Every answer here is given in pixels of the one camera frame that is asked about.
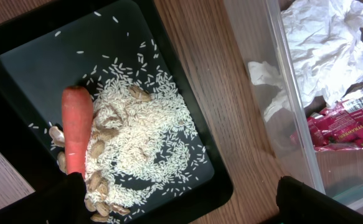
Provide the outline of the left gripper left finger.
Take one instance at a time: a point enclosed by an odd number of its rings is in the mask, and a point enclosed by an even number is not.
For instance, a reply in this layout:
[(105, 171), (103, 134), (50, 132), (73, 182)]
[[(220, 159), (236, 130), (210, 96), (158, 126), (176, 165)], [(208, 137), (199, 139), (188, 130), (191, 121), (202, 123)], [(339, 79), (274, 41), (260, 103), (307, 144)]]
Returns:
[(80, 173), (0, 209), (0, 223), (86, 223), (86, 186)]

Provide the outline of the orange carrot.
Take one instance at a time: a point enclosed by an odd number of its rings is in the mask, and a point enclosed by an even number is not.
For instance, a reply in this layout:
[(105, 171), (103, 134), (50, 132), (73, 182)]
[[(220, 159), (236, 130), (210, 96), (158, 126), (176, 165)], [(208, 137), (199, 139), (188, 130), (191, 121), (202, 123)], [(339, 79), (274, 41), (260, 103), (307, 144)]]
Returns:
[(93, 121), (93, 101), (86, 88), (70, 86), (62, 93), (62, 127), (69, 174), (85, 175), (85, 156)]

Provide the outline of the red snack wrapper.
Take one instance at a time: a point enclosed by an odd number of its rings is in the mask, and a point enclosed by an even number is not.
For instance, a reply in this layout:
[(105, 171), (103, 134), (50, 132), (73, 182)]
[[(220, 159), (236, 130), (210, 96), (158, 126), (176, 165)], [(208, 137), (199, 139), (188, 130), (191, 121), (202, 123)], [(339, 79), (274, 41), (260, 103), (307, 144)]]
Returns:
[(313, 113), (307, 124), (317, 152), (363, 149), (363, 96)]

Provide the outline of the white napkin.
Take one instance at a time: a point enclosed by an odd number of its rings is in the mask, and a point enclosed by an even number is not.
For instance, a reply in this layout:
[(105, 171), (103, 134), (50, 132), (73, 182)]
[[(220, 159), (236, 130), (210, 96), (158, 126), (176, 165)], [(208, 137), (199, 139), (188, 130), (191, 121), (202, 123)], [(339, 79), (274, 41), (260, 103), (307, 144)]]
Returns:
[(363, 83), (363, 3), (297, 0), (281, 12), (303, 106), (317, 96), (335, 107)]

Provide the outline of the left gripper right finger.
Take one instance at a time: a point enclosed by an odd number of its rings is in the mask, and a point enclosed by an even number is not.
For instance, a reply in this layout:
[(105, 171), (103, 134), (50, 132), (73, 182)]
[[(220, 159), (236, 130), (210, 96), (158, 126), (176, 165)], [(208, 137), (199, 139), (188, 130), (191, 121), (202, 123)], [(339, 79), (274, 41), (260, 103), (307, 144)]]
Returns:
[(291, 176), (277, 186), (279, 214), (262, 224), (363, 224), (363, 215)]

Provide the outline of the rice food scraps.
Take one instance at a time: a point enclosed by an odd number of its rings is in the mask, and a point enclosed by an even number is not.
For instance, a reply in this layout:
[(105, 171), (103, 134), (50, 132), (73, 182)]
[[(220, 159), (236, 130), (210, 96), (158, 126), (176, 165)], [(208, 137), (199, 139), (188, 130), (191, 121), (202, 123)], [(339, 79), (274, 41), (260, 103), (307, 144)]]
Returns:
[(140, 12), (97, 11), (30, 42), (50, 50), (93, 102), (85, 205), (129, 223), (204, 185), (214, 168), (173, 73)]

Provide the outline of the peanut food scraps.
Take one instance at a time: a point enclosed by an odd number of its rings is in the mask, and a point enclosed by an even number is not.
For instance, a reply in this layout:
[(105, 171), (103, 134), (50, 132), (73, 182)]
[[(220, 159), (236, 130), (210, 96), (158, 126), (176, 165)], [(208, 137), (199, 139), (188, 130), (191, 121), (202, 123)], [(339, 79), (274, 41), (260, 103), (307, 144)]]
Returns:
[[(151, 176), (159, 152), (156, 132), (148, 118), (151, 96), (137, 85), (110, 86), (93, 102), (93, 121), (85, 156), (87, 193), (84, 204), (94, 222), (116, 223), (146, 213), (157, 189)], [(63, 127), (50, 129), (52, 141), (65, 148)], [(67, 172), (65, 150), (58, 154)]]

